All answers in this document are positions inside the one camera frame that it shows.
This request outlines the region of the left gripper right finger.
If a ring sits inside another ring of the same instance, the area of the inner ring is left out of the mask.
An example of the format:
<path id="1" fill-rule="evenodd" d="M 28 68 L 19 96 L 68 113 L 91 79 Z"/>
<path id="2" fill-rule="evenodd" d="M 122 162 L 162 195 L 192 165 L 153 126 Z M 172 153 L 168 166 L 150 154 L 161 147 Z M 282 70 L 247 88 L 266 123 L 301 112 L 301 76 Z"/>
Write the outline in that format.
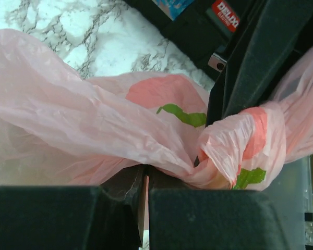
<path id="1" fill-rule="evenodd" d="M 147 175 L 149 177 L 148 191 L 149 193 L 158 191 L 189 191 L 198 190 L 181 179 L 170 176 L 162 172 L 154 165 L 147 165 Z"/>

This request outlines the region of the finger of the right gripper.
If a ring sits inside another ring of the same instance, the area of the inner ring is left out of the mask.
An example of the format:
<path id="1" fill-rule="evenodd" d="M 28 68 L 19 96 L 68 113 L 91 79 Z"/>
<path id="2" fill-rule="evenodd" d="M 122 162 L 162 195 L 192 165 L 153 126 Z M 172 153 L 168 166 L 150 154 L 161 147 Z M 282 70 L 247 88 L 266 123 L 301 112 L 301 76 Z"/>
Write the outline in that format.
<path id="1" fill-rule="evenodd" d="M 264 1 L 226 66 L 222 117 L 268 100 L 313 16 L 313 1 Z"/>
<path id="2" fill-rule="evenodd" d="M 225 46 L 218 47 L 210 57 L 209 65 L 219 72 L 219 76 L 209 94 L 206 126 L 223 118 L 224 111 L 230 101 L 236 79 L 232 53 L 237 42 L 238 35 L 233 34 L 229 42 Z"/>

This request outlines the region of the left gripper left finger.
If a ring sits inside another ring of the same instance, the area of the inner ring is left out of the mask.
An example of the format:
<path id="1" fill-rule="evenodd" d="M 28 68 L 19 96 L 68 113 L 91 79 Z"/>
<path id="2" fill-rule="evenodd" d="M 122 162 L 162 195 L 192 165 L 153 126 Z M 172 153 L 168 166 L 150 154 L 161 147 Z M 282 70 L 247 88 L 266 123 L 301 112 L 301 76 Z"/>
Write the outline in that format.
<path id="1" fill-rule="evenodd" d="M 146 177 L 146 166 L 135 165 L 119 171 L 100 185 L 113 201 L 129 206 L 138 206 Z"/>

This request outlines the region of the pink plastic bag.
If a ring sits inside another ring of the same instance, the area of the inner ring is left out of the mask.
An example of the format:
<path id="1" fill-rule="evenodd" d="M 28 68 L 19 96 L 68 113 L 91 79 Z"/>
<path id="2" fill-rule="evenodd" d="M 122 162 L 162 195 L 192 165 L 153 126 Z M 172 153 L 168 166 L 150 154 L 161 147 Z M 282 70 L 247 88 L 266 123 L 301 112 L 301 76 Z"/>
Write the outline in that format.
<path id="1" fill-rule="evenodd" d="M 0 185 L 101 184 L 152 165 L 203 189 L 264 190 L 313 154 L 313 48 L 272 101 L 206 125 L 208 92 L 181 74 L 84 80 L 40 40 L 0 30 Z"/>

